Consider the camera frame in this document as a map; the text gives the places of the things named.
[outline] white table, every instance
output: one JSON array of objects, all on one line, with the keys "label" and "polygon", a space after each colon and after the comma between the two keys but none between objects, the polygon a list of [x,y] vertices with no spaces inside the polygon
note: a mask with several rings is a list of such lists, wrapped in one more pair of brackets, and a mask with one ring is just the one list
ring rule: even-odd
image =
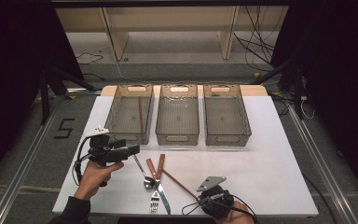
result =
[{"label": "white table", "polygon": [[[141,145],[137,155],[147,174],[146,159],[158,165],[160,153],[166,154],[164,169],[196,195],[196,188],[210,175],[225,176],[220,184],[246,201],[258,216],[315,217],[316,206],[298,168],[277,111],[269,96],[243,96],[251,125],[252,136],[245,147],[207,147],[203,123],[202,86],[199,86],[200,137],[196,147],[159,146],[156,137],[159,86],[154,87],[155,104],[148,145]],[[104,126],[112,96],[97,97],[84,133]],[[87,153],[89,143],[83,148]],[[167,216],[161,204],[156,214],[149,213],[152,192],[143,186],[144,177],[133,158],[123,161],[125,166],[112,174],[108,186],[101,188],[91,199],[91,213],[112,216]],[[195,200],[165,174],[161,177],[172,209],[172,216],[181,216],[182,208]],[[72,165],[62,184],[53,212],[60,213],[68,196],[76,191]],[[205,217],[198,208],[192,217]]]}]

